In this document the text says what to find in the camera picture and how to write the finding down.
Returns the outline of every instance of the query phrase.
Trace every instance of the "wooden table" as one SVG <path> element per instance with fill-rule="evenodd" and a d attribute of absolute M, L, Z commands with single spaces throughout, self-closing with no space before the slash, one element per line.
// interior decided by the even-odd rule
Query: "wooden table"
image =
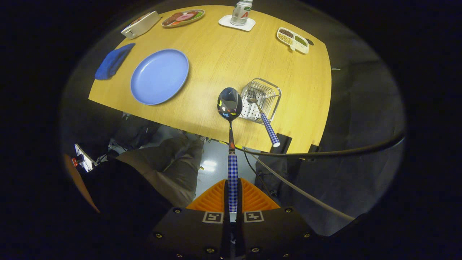
<path fill-rule="evenodd" d="M 161 23 L 173 13 L 203 9 L 200 20 L 176 28 Z M 279 86 L 282 97 L 271 125 L 276 133 L 292 137 L 288 153 L 308 152 L 319 145 L 330 104 L 331 69 L 325 44 L 283 20 L 252 11 L 254 28 L 242 31 L 224 27 L 218 20 L 231 14 L 232 6 L 192 6 L 160 14 L 163 18 L 147 33 L 124 39 L 117 48 L 136 43 L 110 80 L 95 80 L 89 99 L 191 133 L 228 141 L 229 124 L 217 113 L 218 94 L 225 87 L 239 92 L 254 78 Z M 276 38 L 285 27 L 310 39 L 308 54 L 290 48 Z M 189 75 L 182 89 L 159 105 L 144 105 L 130 91 L 137 65 L 162 49 L 177 49 L 189 59 Z M 237 118 L 233 121 L 236 145 L 269 151 L 271 141 L 262 124 Z"/>

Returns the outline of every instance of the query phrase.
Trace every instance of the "metal spoon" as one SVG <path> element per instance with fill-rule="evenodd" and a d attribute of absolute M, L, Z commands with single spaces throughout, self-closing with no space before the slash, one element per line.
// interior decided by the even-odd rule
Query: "metal spoon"
<path fill-rule="evenodd" d="M 242 112 L 242 99 L 239 92 L 232 87 L 225 88 L 218 96 L 218 113 L 230 122 L 228 154 L 228 205 L 230 213 L 237 212 L 237 156 L 232 133 L 232 121 Z"/>

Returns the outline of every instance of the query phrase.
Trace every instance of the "spoon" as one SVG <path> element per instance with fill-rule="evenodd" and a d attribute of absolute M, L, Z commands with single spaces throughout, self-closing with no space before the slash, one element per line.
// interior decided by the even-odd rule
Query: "spoon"
<path fill-rule="evenodd" d="M 271 140 L 271 143 L 273 143 L 273 147 L 278 147 L 281 145 L 279 142 L 279 139 L 274 132 L 273 128 L 271 127 L 271 124 L 269 123 L 268 118 L 266 117 L 265 113 L 261 110 L 261 107 L 258 105 L 258 100 L 255 96 L 255 92 L 253 90 L 248 90 L 249 97 L 247 98 L 250 103 L 254 103 L 257 105 L 258 111 L 260 111 L 260 116 L 261 119 L 263 120 L 263 124 L 265 125 L 266 131 L 268 132 L 269 139 Z"/>
<path fill-rule="evenodd" d="M 218 96 L 218 114 L 230 122 L 229 154 L 228 154 L 228 205 L 230 213 L 237 212 L 237 156 L 234 137 L 232 134 L 232 121 L 242 112 L 242 99 L 236 89 L 225 88 Z"/>

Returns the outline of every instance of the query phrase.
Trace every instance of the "blue checkered handle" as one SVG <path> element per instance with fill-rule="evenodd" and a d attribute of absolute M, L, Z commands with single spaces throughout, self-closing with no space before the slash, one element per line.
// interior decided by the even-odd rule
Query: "blue checkered handle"
<path fill-rule="evenodd" d="M 230 213 L 237 212 L 237 156 L 228 155 L 228 204 Z"/>
<path fill-rule="evenodd" d="M 276 134 L 274 133 L 273 128 L 272 128 L 271 125 L 269 124 L 268 118 L 266 118 L 265 113 L 260 112 L 260 115 L 261 115 L 261 118 L 263 119 L 263 123 L 265 124 L 266 131 L 268 132 L 269 139 L 271 139 L 271 143 L 273 143 L 273 147 L 278 147 L 278 146 L 280 146 L 281 143 L 279 142 L 278 137 L 277 137 Z"/>

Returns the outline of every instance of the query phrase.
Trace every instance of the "spoon handle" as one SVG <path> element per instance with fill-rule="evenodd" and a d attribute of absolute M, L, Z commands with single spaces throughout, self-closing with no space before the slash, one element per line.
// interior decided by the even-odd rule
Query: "spoon handle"
<path fill-rule="evenodd" d="M 230 213 L 237 212 L 237 156 L 236 154 L 228 155 L 228 205 Z"/>
<path fill-rule="evenodd" d="M 232 134 L 232 126 L 230 122 L 230 142 L 229 142 L 229 152 L 235 152 L 236 146 L 234 145 L 234 136 Z"/>
<path fill-rule="evenodd" d="M 278 147 L 281 145 L 279 142 L 278 137 L 276 136 L 273 128 L 271 127 L 268 118 L 266 118 L 265 113 L 260 112 L 261 118 L 263 119 L 263 123 L 265 124 L 266 131 L 268 132 L 269 139 L 271 139 L 271 143 L 273 144 L 273 147 Z"/>

